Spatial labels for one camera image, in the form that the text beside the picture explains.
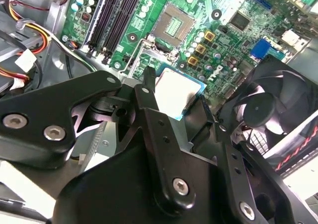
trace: ram slot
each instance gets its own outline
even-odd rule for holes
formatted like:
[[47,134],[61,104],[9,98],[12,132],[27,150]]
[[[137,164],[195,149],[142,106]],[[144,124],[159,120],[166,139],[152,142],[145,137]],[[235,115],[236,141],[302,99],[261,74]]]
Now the ram slot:
[[103,36],[104,28],[106,28],[111,21],[112,15],[115,13],[116,5],[119,0],[107,0],[105,4],[100,8],[101,15],[98,23],[93,31],[90,41],[88,42],[90,52],[92,52],[99,44],[100,39]]
[[126,30],[129,20],[139,0],[124,0],[122,6],[117,14],[117,17],[108,33],[108,37],[104,42],[104,49],[109,57],[115,51],[117,44],[122,38],[123,32]]

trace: screw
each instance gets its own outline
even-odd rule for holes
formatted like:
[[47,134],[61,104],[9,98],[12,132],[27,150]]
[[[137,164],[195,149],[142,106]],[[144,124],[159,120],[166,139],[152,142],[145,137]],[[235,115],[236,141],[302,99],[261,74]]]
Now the screw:
[[224,132],[226,132],[226,131],[227,131],[227,129],[225,128],[225,126],[224,126],[224,125],[219,125],[219,127],[220,127],[221,131],[224,131]]
[[60,126],[48,126],[44,130],[45,138],[50,141],[61,141],[65,135],[65,130]]
[[247,203],[240,202],[239,208],[248,219],[251,221],[255,219],[254,211]]
[[121,67],[120,63],[115,63],[114,66],[115,66],[115,69],[120,69]]
[[111,83],[116,83],[115,79],[113,79],[112,77],[108,77],[107,81],[111,82]]
[[173,180],[173,188],[175,189],[175,191],[178,192],[178,194],[182,196],[185,196],[189,193],[189,188],[187,183],[181,178],[175,178]]
[[4,126],[11,129],[20,129],[22,127],[25,127],[28,123],[27,119],[19,114],[7,115],[2,122]]
[[149,93],[149,90],[147,88],[142,88],[142,90],[145,92],[145,93]]
[[253,150],[254,150],[254,146],[252,146],[249,142],[246,143],[246,147],[247,147],[250,151],[253,151]]
[[69,40],[68,36],[66,36],[66,35],[63,35],[63,36],[62,36],[62,41],[63,41],[64,43],[68,42],[68,40]]
[[109,142],[108,141],[103,141],[103,146],[108,147],[109,146]]

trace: white label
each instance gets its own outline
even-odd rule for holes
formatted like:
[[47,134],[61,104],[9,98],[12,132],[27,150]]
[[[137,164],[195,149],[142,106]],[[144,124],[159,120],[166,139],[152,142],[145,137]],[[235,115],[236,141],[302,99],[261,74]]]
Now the white label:
[[29,50],[25,50],[23,54],[15,61],[25,73],[29,72],[36,61],[36,56]]
[[19,78],[14,78],[13,85],[10,88],[10,91],[14,90],[14,89],[17,89],[17,88],[21,88],[21,87],[24,87],[24,80],[19,79]]
[[222,69],[223,69],[223,66],[218,65],[217,69],[215,69],[214,72],[208,78],[208,81],[213,81],[217,77],[217,75],[220,74],[220,71],[222,71]]
[[116,48],[116,51],[118,51],[119,53],[122,53],[124,51],[124,47],[121,45],[118,45]]

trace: yellow wire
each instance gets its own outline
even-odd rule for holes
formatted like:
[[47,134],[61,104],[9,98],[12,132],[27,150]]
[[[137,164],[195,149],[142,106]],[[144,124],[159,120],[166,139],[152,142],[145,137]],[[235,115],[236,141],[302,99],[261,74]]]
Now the yellow wire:
[[[15,15],[15,13],[14,13],[12,7],[11,7],[11,3],[9,3],[9,11],[10,11],[11,16],[12,16],[16,21],[18,21],[19,18]],[[37,26],[34,26],[33,24],[26,24],[26,26],[29,27],[29,28],[32,28],[32,29],[37,30],[39,33],[41,33],[41,34],[43,34],[43,35],[45,36],[45,38],[47,39],[48,43],[50,42],[50,38],[48,37],[48,35],[47,35],[42,29],[40,29],[40,28],[37,27]]]

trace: black fan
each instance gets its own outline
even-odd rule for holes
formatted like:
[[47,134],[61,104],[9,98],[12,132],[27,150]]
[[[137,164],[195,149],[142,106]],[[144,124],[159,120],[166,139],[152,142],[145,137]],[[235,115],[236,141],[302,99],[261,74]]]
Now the black fan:
[[270,149],[312,114],[313,86],[269,56],[223,106],[220,118],[232,132],[245,125],[265,134]]

